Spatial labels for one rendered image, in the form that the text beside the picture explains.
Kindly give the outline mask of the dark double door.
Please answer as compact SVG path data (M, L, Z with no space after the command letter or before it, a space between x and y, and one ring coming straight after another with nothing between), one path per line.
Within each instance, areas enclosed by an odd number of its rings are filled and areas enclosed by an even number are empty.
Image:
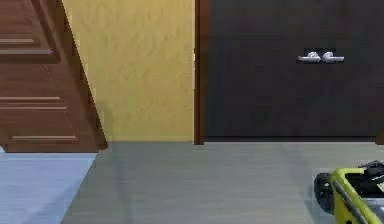
M198 144L384 145L384 0L195 0L195 69Z

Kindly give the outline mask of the brown panelled wooden door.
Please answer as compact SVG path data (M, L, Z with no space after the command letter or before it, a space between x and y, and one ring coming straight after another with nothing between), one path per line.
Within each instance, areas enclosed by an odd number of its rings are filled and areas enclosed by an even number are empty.
M0 0L0 147L108 147L63 0Z

